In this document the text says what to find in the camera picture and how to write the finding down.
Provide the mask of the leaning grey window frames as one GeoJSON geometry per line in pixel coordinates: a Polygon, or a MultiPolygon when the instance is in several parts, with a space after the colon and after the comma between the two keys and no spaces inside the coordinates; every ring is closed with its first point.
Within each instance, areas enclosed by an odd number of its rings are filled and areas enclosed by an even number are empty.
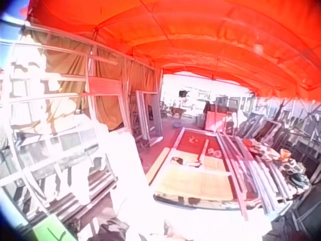
{"type": "Polygon", "coordinates": [[[164,137],[159,94],[137,90],[136,101],[142,139],[152,147],[164,137]]]}

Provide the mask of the brown dog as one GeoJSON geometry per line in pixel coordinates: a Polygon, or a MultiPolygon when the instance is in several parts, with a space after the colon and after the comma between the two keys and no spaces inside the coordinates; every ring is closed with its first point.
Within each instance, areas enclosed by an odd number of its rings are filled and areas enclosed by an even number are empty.
{"type": "Polygon", "coordinates": [[[182,109],[182,108],[179,108],[179,107],[173,107],[173,106],[170,106],[169,107],[169,110],[171,112],[171,117],[174,118],[176,115],[179,116],[179,119],[182,118],[183,114],[187,111],[186,109],[182,109]]]}

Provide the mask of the yellow wooden plank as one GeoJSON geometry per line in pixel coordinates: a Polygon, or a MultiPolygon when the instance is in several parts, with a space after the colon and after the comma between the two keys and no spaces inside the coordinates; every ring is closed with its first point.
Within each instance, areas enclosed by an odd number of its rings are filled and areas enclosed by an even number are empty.
{"type": "Polygon", "coordinates": [[[148,185],[150,185],[156,174],[158,173],[159,169],[161,168],[163,162],[165,161],[166,157],[168,156],[170,152],[170,148],[165,147],[162,152],[160,153],[160,155],[156,158],[155,162],[152,164],[152,166],[150,167],[150,169],[148,170],[148,172],[146,173],[146,180],[148,185]]]}

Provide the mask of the red panel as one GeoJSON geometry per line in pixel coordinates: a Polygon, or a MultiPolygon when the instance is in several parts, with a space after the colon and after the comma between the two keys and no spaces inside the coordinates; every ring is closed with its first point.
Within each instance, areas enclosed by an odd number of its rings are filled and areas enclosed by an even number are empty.
{"type": "Polygon", "coordinates": [[[223,132],[226,126],[226,117],[225,113],[208,111],[205,118],[205,130],[223,132]]]}

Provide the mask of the work table with red top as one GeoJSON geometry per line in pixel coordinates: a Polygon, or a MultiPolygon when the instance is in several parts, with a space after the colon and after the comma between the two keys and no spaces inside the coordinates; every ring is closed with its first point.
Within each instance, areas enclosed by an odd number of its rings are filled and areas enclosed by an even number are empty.
{"type": "Polygon", "coordinates": [[[230,153],[214,133],[182,128],[147,173],[154,198],[197,208],[258,207],[258,195],[230,153]]]}

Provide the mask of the red tarp canopy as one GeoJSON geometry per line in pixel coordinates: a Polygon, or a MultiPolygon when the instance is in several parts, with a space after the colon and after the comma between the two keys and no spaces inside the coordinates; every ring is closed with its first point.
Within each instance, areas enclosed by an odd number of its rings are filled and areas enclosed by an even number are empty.
{"type": "Polygon", "coordinates": [[[319,0],[30,0],[32,24],[74,33],[165,73],[321,101],[319,0]],[[253,51],[259,36],[263,54],[253,51]]]}

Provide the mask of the bundle of aluminium profiles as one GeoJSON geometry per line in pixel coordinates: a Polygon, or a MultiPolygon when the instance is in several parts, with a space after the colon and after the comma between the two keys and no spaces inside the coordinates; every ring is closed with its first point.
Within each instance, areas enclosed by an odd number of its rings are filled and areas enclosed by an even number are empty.
{"type": "Polygon", "coordinates": [[[229,137],[225,132],[217,132],[216,135],[231,163],[245,167],[244,173],[248,182],[253,183],[252,189],[257,193],[265,214],[276,211],[279,201],[286,202],[293,198],[281,172],[272,162],[265,164],[260,157],[254,157],[239,137],[229,137]]]}

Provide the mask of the brown cloth curtain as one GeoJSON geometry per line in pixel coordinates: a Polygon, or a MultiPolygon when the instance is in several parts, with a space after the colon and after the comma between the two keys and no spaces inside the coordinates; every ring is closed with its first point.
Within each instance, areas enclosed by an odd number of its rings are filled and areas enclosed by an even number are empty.
{"type": "Polygon", "coordinates": [[[26,92],[53,94],[30,108],[25,132],[57,133],[75,125],[76,115],[96,114],[110,132],[134,129],[133,95],[155,90],[156,72],[114,52],[69,38],[26,30],[22,39],[30,44],[24,58],[28,81],[26,92]]]}

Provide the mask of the row of leaning metal frames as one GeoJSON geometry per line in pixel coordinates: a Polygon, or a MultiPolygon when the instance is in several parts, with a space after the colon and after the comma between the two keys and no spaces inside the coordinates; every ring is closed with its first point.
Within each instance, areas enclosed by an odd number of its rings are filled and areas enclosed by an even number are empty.
{"type": "Polygon", "coordinates": [[[303,99],[260,99],[236,133],[276,151],[285,149],[300,162],[321,162],[321,102],[303,99]]]}

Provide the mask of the hanging light bulb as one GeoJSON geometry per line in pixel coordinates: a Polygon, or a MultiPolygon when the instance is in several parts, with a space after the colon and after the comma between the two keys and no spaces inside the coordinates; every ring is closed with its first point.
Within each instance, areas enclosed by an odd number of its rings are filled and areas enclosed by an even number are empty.
{"type": "Polygon", "coordinates": [[[258,55],[262,55],[263,54],[263,46],[260,42],[260,38],[259,36],[256,37],[254,43],[253,43],[253,51],[254,53],[258,54],[258,55]]]}

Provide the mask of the heap of tools and clutter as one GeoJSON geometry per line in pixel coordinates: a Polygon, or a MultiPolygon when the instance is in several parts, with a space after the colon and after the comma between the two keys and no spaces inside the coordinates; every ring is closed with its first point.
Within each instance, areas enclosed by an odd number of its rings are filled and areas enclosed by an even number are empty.
{"type": "Polygon", "coordinates": [[[310,188],[309,179],[305,174],[305,166],[292,158],[291,152],[287,149],[277,152],[267,144],[260,143],[255,139],[244,139],[243,144],[253,157],[260,159],[264,165],[275,165],[294,195],[302,194],[310,188]]]}

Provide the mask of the green sheet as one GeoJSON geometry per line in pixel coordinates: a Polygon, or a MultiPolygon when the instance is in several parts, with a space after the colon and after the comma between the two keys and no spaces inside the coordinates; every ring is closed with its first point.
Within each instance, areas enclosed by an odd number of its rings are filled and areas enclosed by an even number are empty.
{"type": "Polygon", "coordinates": [[[33,227],[37,241],[77,241],[54,214],[33,227]]]}

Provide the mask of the aluminium window frame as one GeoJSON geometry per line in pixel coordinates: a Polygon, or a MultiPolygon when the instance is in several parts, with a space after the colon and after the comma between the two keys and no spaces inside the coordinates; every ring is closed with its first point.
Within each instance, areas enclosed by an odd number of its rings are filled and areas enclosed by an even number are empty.
{"type": "MultiPolygon", "coordinates": [[[[201,132],[194,129],[182,129],[179,134],[171,152],[169,153],[169,164],[179,164],[183,166],[199,168],[204,163],[204,157],[213,156],[215,158],[223,158],[225,164],[231,174],[232,185],[236,194],[236,199],[230,200],[235,201],[238,204],[238,208],[245,220],[248,220],[248,214],[246,209],[246,195],[242,193],[238,179],[231,166],[231,162],[226,157],[224,150],[220,146],[220,141],[217,139],[215,134],[201,132]]],[[[186,198],[178,196],[181,199],[186,200],[189,205],[198,205],[202,201],[216,202],[222,204],[226,201],[210,201],[197,198],[186,198]]]]}

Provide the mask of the large metal window frame rack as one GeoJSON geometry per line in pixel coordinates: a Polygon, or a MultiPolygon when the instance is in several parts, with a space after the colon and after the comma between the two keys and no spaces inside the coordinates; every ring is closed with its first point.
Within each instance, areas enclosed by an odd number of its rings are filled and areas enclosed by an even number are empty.
{"type": "Polygon", "coordinates": [[[7,62],[0,74],[0,189],[29,225],[51,214],[71,223],[116,187],[114,142],[128,129],[110,132],[90,109],[89,116],[76,115],[75,125],[65,131],[21,130],[22,124],[30,123],[32,106],[54,98],[53,94],[27,94],[24,54],[30,44],[22,36],[34,30],[101,47],[28,25],[4,22],[1,27],[0,54],[7,62]]]}

